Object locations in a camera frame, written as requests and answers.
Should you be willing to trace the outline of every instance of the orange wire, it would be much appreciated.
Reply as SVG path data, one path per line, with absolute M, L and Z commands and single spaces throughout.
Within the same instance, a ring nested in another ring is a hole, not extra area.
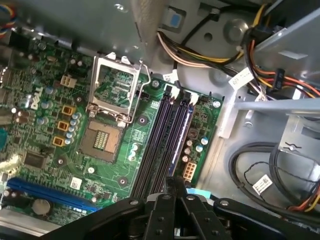
M 251 61 L 253 63 L 253 67 L 254 69 L 257 71 L 257 72 L 260 72 L 262 74 L 276 74 L 274 71 L 264 71 L 260 68 L 258 68 L 255 64 L 254 64 L 254 61 L 253 61 L 253 52 L 254 52 L 254 47 L 255 47 L 255 40 L 252 40 L 251 42 L 251 46 L 250 46 L 250 58 L 251 58 Z M 320 96 L 320 91 L 318 91 L 317 89 L 315 89 L 313 86 L 311 86 L 310 84 L 304 82 L 304 81 L 299 81 L 297 79 L 294 79 L 292 77 L 289 77 L 289 76 L 285 76 L 285 79 L 286 80 L 289 80 L 291 82 L 294 82 L 294 83 L 298 83 L 298 84 L 301 84 L 303 86 L 305 86 L 306 88 L 308 89 L 311 89 L 312 91 L 314 91 L 316 94 L 318 94 Z

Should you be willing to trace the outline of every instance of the power supply cable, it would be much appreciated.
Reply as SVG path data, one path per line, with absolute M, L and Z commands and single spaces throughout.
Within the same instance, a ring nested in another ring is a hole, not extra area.
M 312 227 L 320 227 L 320 218 L 314 217 L 305 213 L 301 212 L 292 212 L 288 209 L 283 209 L 278 206 L 274 206 L 268 202 L 265 202 L 261 199 L 259 199 L 257 196 L 252 194 L 247 188 L 246 185 L 240 181 L 238 175 L 237 175 L 237 162 L 238 158 L 243 153 L 248 152 L 255 152 L 255 153 L 269 153 L 271 149 L 273 149 L 277 143 L 273 142 L 254 142 L 249 143 L 244 146 L 242 146 L 240 149 L 235 151 L 228 163 L 228 170 L 229 174 L 231 176 L 232 181 L 234 184 L 252 201 L 255 203 L 261 205 L 262 207 L 268 209 L 269 211 L 272 211 L 280 216 L 283 216 L 287 219 L 297 221 Z

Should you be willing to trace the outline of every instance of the screw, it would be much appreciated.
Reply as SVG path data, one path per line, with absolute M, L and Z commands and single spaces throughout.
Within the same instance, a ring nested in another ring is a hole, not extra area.
M 294 151 L 294 150 L 296 150 L 296 147 L 295 147 L 294 145 L 290 145 L 290 146 L 289 146 L 289 150 L 290 150 L 290 151 Z
M 216 109 L 218 109 L 218 108 L 221 107 L 221 102 L 219 102 L 219 101 L 214 101 L 214 102 L 213 102 L 213 106 L 214 106 Z
M 133 200 L 130 202 L 131 205 L 137 205 L 138 203 L 139 203 L 139 201 L 137 201 L 137 200 Z
M 168 200 L 170 198 L 171 198 L 171 196 L 169 194 L 166 194 L 166 195 L 162 196 L 162 199 L 164 199 L 164 200 Z
M 94 118 L 96 116 L 94 111 L 89 112 L 89 117 L 90 118 Z
M 220 204 L 221 204 L 222 206 L 228 206 L 228 205 L 229 205 L 229 202 L 226 201 L 226 200 L 222 200 L 222 201 L 220 202 Z
M 154 88 L 158 88 L 160 86 L 160 82 L 158 80 L 153 80 L 151 86 Z
M 188 195 L 188 196 L 186 196 L 186 199 L 188 199 L 188 200 L 195 200 L 196 198 L 195 198 L 195 196 L 193 196 L 193 195 Z
M 117 3 L 114 5 L 114 7 L 121 13 L 125 14 L 128 12 L 128 10 L 121 4 Z

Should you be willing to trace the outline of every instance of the screw hole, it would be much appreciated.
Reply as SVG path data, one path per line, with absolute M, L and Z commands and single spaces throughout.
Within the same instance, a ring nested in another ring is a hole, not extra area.
M 212 34 L 210 32 L 207 32 L 204 36 L 203 36 L 204 40 L 206 42 L 211 42 L 212 41 Z
M 162 230 L 161 230 L 161 229 L 157 229 L 157 230 L 155 231 L 155 234 L 156 234 L 156 235 L 161 235 L 161 234 L 162 234 Z
M 219 236 L 219 232 L 217 230 L 213 230 L 211 233 L 213 236 Z

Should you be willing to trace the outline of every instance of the cable label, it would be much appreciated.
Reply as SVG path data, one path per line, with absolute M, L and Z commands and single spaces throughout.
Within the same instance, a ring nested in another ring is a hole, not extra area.
M 250 81 L 254 79 L 254 76 L 251 74 L 248 67 L 243 69 L 241 72 L 239 72 L 237 75 L 235 75 L 233 78 L 229 80 L 229 84 L 231 87 L 237 91 Z
M 271 179 L 265 174 L 262 178 L 259 179 L 252 187 L 255 192 L 260 196 L 268 187 L 272 185 Z

